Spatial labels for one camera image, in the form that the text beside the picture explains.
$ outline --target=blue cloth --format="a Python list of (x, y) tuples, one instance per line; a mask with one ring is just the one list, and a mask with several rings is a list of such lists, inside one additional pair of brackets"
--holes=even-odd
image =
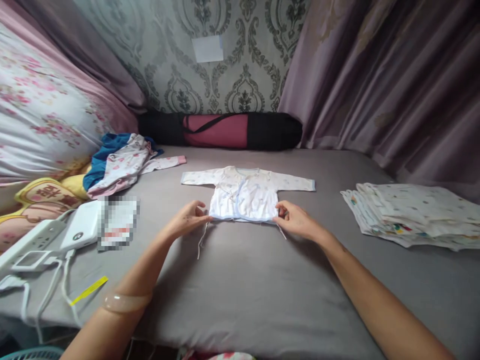
[[(92, 186), (100, 182), (105, 176), (105, 168), (107, 166), (107, 158), (110, 154), (114, 154), (129, 142), (130, 136), (129, 132), (112, 134), (106, 133), (101, 138), (103, 142), (102, 147), (98, 152), (91, 158), (91, 170), (83, 177), (83, 188), (85, 191), (88, 191)], [(155, 148), (155, 142), (151, 137), (145, 136), (145, 140), (150, 142), (151, 148)], [(156, 150), (158, 152), (157, 156), (163, 154), (162, 149)]]

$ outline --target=yoga mat bag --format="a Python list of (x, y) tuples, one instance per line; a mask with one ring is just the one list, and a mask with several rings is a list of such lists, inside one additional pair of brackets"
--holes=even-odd
[(294, 148), (302, 138), (302, 124), (284, 112), (147, 113), (138, 126), (160, 145), (278, 151)]

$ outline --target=sleeve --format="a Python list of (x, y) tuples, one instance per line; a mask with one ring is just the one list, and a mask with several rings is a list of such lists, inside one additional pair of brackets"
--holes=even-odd
[(187, 171), (181, 176), (180, 182), (185, 185), (217, 185), (222, 178), (223, 169), (211, 169), (205, 171)]
[(277, 190), (315, 191), (315, 180), (272, 172), (271, 180)]

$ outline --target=damask wallpaper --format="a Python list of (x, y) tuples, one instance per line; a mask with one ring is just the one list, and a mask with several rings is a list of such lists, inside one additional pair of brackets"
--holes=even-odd
[[(276, 111), (310, 0), (75, 0), (157, 110)], [(192, 38), (221, 35), (224, 61)]]

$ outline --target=white baby shirt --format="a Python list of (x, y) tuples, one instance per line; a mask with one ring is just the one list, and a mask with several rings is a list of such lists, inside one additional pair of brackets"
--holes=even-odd
[(227, 166), (184, 172), (185, 185), (214, 184), (209, 215), (222, 220), (271, 222), (278, 216), (279, 190), (315, 191), (315, 181), (272, 171)]

